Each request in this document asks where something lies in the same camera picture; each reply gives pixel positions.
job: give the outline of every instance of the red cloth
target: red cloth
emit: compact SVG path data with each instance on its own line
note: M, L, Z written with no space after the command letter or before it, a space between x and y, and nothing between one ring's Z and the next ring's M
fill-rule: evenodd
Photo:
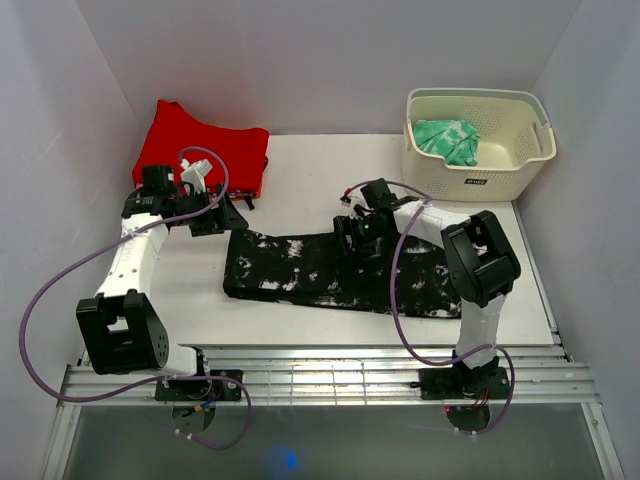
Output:
M133 183L142 183L142 167L147 165L171 165L175 182L180 182L178 153L185 147L205 147L217 153L229 169L229 194L258 195L265 167L269 132L262 128L233 130L200 123L176 102L158 101L156 116L147 133L140 158L133 167ZM207 158L202 152L185 155L189 162ZM209 158L213 169L205 177L205 183L214 191L216 184L224 181L222 169Z

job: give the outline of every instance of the black tie-dye fabric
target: black tie-dye fabric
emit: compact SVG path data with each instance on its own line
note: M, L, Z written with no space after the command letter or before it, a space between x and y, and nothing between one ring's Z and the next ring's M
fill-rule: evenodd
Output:
M379 238L376 253L345 259L334 233L271 237L231 233L223 288L245 300L390 313L389 275L399 235ZM460 318L444 251L407 237L398 266L399 310L410 317Z

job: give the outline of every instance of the laundry basket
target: laundry basket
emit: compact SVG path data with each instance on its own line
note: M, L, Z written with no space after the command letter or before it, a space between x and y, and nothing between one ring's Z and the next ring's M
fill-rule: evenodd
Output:
M466 120L480 134L475 167L446 165L422 152L413 137L418 120ZM404 126L404 182L440 200L514 200L556 155L553 130L536 97L487 89L422 88L411 92Z

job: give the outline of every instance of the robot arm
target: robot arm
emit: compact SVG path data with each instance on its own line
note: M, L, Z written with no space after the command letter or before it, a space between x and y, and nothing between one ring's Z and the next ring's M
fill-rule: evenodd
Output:
M204 176L211 164L207 160L190 165L187 162L183 169L177 188L171 167L143 169L143 185L125 202L121 236L161 219L193 213L210 203ZM182 186L186 194L180 193ZM96 373L136 371L155 375L202 375L207 370L201 352L171 342L149 300L158 254L170 229L179 225L188 225L192 236L248 227L225 196L203 215L155 226L121 244L95 297L80 300L76 308ZM196 382L187 383L196 386Z
M389 231L404 231L424 206L411 235L444 249L449 278L462 299L460 337L454 356L495 344L502 305L520 276L520 264L496 216L489 211L461 215L431 202L425 206L415 197L398 199L384 179L363 187L362 194L364 202L351 204L351 216L334 219L345 253L367 255L373 240ZM479 377L487 371L497 368L496 352L482 350L460 363L466 367L463 377L471 387L481 382Z

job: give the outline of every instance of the basket label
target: basket label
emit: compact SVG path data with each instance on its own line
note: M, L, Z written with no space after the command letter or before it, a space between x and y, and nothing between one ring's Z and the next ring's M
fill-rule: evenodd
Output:
M467 178L464 183L467 185L486 185L487 180L483 178Z

